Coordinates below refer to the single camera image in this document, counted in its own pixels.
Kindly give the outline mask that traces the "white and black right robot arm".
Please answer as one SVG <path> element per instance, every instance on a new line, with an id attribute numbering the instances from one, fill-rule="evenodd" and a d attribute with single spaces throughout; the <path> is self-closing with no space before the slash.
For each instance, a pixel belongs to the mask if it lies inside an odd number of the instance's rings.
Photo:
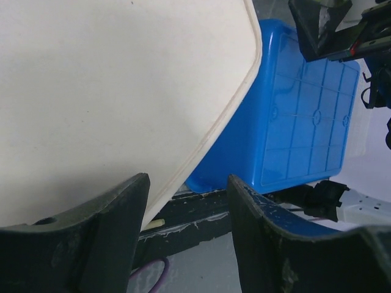
<path id="1" fill-rule="evenodd" d="M 361 13 L 360 21 L 338 30 L 351 1 L 289 1 L 305 60 L 346 62 L 363 59 L 371 73 L 364 80 L 369 94 L 366 109 L 390 107 L 390 1 Z M 277 200 L 300 207 L 304 214 L 333 222 L 359 225 L 390 224 L 390 203 L 371 198 L 348 186 L 329 180 L 315 187 L 303 185 L 278 193 Z"/>

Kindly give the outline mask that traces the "blue plastic tub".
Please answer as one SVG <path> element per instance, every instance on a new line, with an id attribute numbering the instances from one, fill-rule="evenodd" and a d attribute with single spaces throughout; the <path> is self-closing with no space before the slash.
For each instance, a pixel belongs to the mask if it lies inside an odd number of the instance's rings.
<path id="1" fill-rule="evenodd" d="M 225 189 L 233 174 L 265 194 L 326 179 L 342 169 L 359 64 L 306 62 L 293 27 L 274 19 L 259 25 L 257 77 L 186 180 L 193 192 Z"/>

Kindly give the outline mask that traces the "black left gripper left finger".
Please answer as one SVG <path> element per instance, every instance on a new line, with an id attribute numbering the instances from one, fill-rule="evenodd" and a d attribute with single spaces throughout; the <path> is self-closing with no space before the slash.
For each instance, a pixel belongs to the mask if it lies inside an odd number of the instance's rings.
<path id="1" fill-rule="evenodd" d="M 140 173 L 73 209 L 1 228 L 1 291 L 126 292 L 149 188 Z"/>

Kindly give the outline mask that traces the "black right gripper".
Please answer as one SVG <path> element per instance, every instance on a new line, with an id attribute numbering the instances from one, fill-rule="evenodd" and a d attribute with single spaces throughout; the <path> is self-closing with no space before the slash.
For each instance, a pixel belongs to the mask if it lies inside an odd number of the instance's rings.
<path id="1" fill-rule="evenodd" d="M 307 61 L 321 59 L 326 46 L 330 60 L 349 61 L 390 53 L 390 1 L 382 1 L 361 13 L 361 20 L 336 29 L 351 1 L 289 1 L 299 47 Z"/>

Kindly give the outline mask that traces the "cream perforated laundry basket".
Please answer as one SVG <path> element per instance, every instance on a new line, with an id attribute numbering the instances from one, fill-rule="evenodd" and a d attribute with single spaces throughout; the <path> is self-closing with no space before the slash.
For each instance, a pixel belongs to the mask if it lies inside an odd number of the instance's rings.
<path id="1" fill-rule="evenodd" d="M 251 1 L 2 1 L 1 225 L 141 172 L 147 225 L 227 125 L 260 57 Z"/>

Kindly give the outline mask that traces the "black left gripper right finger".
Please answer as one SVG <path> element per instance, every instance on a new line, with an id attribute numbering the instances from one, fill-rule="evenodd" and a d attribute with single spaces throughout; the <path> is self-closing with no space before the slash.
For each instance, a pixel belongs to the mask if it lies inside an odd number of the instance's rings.
<path id="1" fill-rule="evenodd" d="M 243 292 L 389 292 L 390 228 L 337 231 L 230 175 L 232 238 Z"/>

